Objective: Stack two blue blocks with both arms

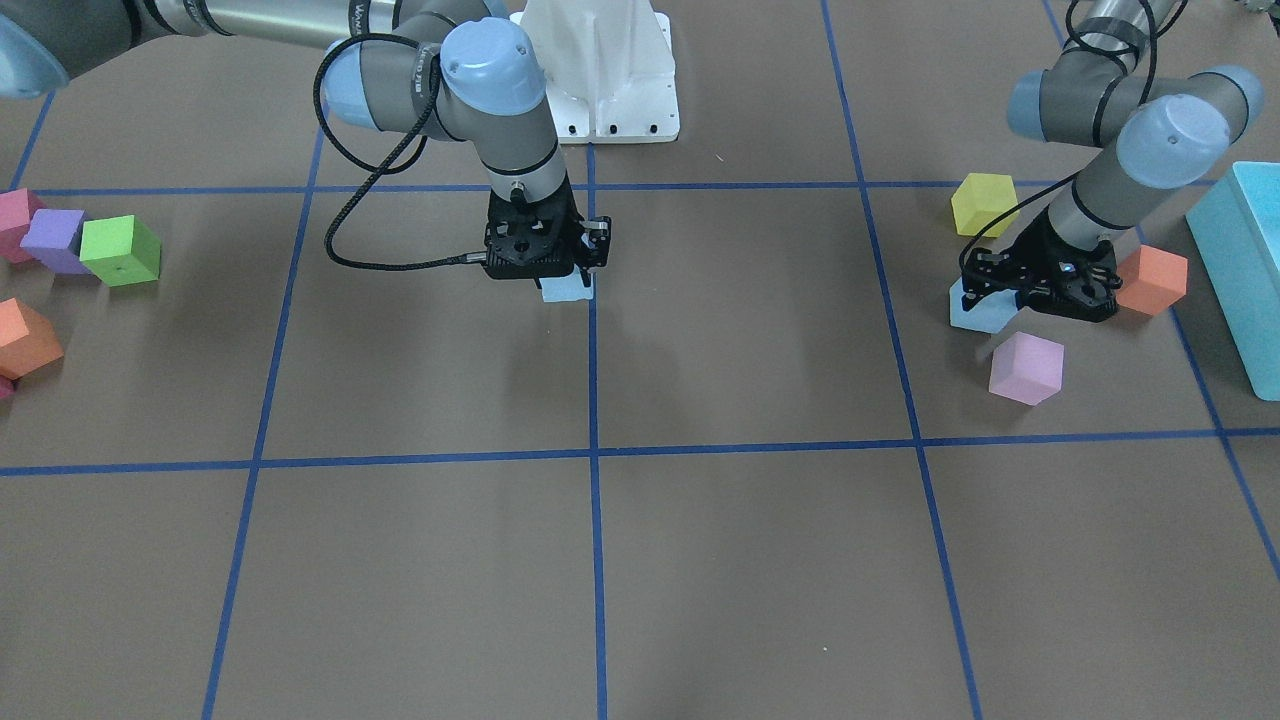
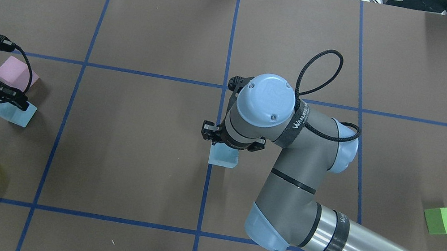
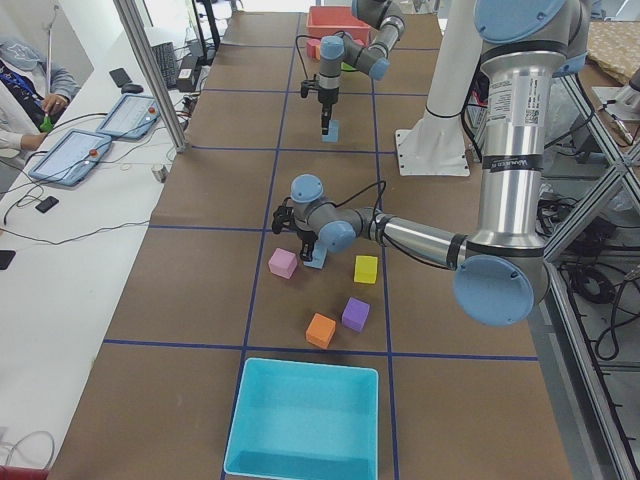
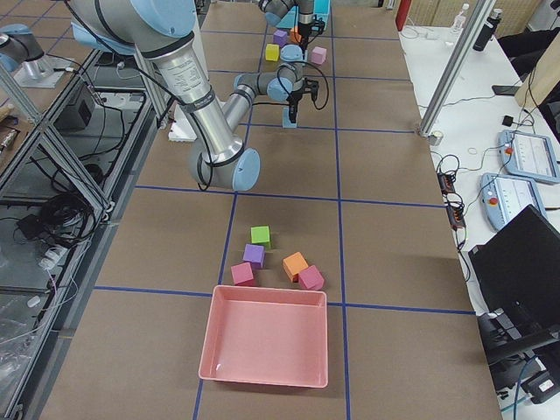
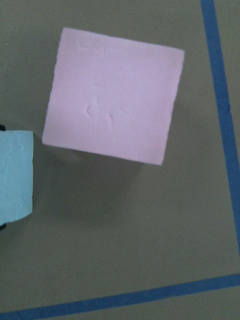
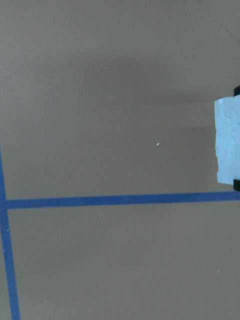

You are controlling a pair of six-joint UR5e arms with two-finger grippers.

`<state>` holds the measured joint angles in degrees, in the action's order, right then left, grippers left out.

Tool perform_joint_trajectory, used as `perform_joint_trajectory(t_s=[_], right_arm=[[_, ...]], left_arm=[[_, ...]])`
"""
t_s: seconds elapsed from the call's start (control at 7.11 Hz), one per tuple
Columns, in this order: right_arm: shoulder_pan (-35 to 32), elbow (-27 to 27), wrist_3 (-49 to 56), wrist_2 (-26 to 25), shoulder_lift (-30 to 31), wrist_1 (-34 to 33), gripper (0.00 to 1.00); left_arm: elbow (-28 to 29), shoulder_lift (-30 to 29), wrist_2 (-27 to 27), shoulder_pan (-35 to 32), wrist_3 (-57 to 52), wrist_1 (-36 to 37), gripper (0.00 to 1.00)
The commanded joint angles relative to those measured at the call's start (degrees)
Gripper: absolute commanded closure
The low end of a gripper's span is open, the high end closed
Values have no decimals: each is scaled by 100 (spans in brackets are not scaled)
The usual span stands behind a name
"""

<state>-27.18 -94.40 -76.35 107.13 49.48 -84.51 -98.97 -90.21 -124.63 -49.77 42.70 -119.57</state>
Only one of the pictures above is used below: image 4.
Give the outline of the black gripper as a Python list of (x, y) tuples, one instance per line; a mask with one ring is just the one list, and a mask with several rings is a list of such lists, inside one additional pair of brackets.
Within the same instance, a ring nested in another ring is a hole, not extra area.
[(298, 21), (297, 32), (300, 35), (299, 46), (302, 52), (305, 53), (309, 44), (309, 35), (312, 33), (312, 23)]
[(298, 103), (301, 101), (305, 93), (305, 89), (303, 87), (293, 90), (291, 93), (288, 94), (287, 102), (289, 103), (288, 106), (288, 118), (290, 123), (297, 122), (298, 116)]

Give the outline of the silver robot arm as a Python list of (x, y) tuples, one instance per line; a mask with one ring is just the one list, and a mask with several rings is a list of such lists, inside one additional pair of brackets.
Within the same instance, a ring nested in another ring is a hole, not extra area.
[(221, 103), (193, 48), (192, 1), (68, 1), (66, 7), (80, 42), (114, 54), (139, 53), (155, 65), (196, 136), (189, 170), (200, 188), (245, 192), (256, 184), (260, 156), (235, 129), (260, 95), (298, 102), (305, 82), (300, 47), (275, 72), (238, 76), (234, 92)]
[(267, 23), (274, 27), (278, 27), (288, 12), (297, 7), (297, 32), (300, 36), (298, 44), (302, 51), (306, 52), (315, 22), (313, 0), (260, 0), (258, 7)]

